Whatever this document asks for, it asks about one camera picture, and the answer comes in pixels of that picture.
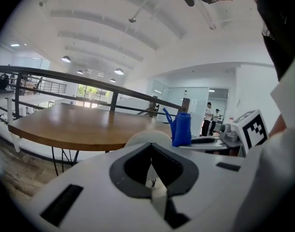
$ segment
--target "black rectangle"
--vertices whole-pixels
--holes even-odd
[[[240,168],[241,168],[240,166],[225,163],[225,162],[219,162],[218,164],[216,164],[216,166],[220,167],[220,168],[236,171],[236,172],[238,172],[240,170]]]
[[[49,223],[59,226],[67,212],[80,195],[83,187],[69,185],[46,210],[41,213],[41,217]]]

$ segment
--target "tree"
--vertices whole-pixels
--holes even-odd
[[[97,94],[98,90],[95,87],[88,86],[86,92],[91,93],[91,94]]]
[[[77,95],[81,96],[81,97],[84,97],[85,89],[86,89],[85,85],[79,84],[78,94]]]
[[[107,98],[109,98],[109,96],[110,96],[110,91],[106,92],[105,96],[106,96]]]

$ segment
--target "metal railing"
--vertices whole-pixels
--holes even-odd
[[[17,74],[14,73],[9,78],[9,87],[11,89],[14,89],[16,87],[16,82]],[[38,90],[47,91],[54,94],[64,94],[67,87],[66,84],[44,80],[42,78],[31,75],[22,75],[20,86],[31,88],[33,91],[21,89],[19,95],[40,94]]]
[[[28,107],[32,107],[32,108],[36,108],[39,110],[44,109],[43,107],[39,107],[39,106],[36,106],[33,104],[21,102],[19,100],[19,97],[22,94],[22,90],[29,91],[32,93],[51,95],[51,96],[55,96],[55,97],[59,97],[59,98],[63,98],[63,99],[68,99],[68,100],[73,100],[73,101],[90,102],[90,103],[95,103],[98,105],[109,106],[110,111],[115,111],[116,108],[121,108],[121,109],[134,110],[134,111],[143,112],[143,113],[148,112],[149,116],[153,116],[155,114],[165,115],[165,113],[155,112],[156,104],[176,108],[176,109],[178,109],[178,112],[184,112],[184,110],[185,110],[183,107],[181,107],[179,105],[176,105],[176,104],[173,104],[170,102],[166,102],[166,101],[162,101],[160,99],[154,98],[154,97],[146,95],[146,94],[142,94],[142,93],[130,90],[130,89],[123,88],[123,87],[118,87],[118,86],[115,86],[112,84],[104,83],[101,81],[97,81],[97,80],[93,80],[93,79],[89,79],[89,78],[85,78],[85,77],[81,77],[81,76],[75,76],[75,75],[71,75],[71,74],[67,74],[67,73],[60,73],[60,72],[34,69],[34,68],[26,68],[26,67],[15,67],[15,66],[0,66],[0,73],[7,73],[7,74],[11,74],[12,76],[13,75],[17,76],[17,78],[15,78],[15,84],[9,84],[9,86],[11,86],[15,89],[15,98],[13,99],[13,101],[15,102],[14,116],[16,119],[21,117],[19,114],[19,104],[22,104],[22,105],[25,105]],[[34,76],[52,78],[52,79],[56,79],[56,80],[61,80],[61,81],[66,81],[66,82],[76,83],[76,84],[82,84],[82,85],[86,85],[86,86],[90,86],[90,87],[96,87],[96,88],[108,90],[108,91],[113,92],[112,100],[111,100],[111,103],[106,103],[103,101],[92,100],[92,99],[87,99],[87,98],[67,96],[64,94],[65,90],[66,90],[66,86],[64,87],[64,89],[62,89],[62,91],[61,91],[61,89],[59,89],[59,91],[57,91],[57,92],[52,92],[53,90],[51,88],[50,88],[50,90],[42,89],[42,88],[35,89],[34,87],[33,88],[27,87],[26,85],[24,85],[22,83],[22,80],[24,80],[23,77],[25,77],[25,78],[30,77],[30,78],[35,79]],[[145,101],[149,101],[150,105],[149,105],[148,111],[145,109],[138,109],[138,108],[117,105],[117,100],[118,100],[119,94],[142,99]]]

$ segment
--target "black slot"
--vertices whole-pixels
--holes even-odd
[[[219,162],[218,164],[216,164],[216,166],[220,167],[220,168],[236,171],[236,172],[238,172],[240,170],[240,168],[241,168],[240,166],[225,163],[225,162]]]
[[[212,137],[203,137],[192,139],[192,144],[210,144],[215,142],[215,138]]]
[[[83,187],[69,185],[46,210],[41,213],[41,217],[49,223],[59,226],[67,212],[80,195]]]

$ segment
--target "window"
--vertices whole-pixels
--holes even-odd
[[[78,91],[76,94],[77,97],[86,98],[89,100],[95,100],[95,101],[102,101],[105,103],[111,103],[112,95],[111,91],[100,89],[97,87],[91,87],[79,84]],[[78,106],[84,106],[84,107],[98,107],[97,104],[93,104],[90,102],[82,102],[82,101],[76,101],[75,103]]]

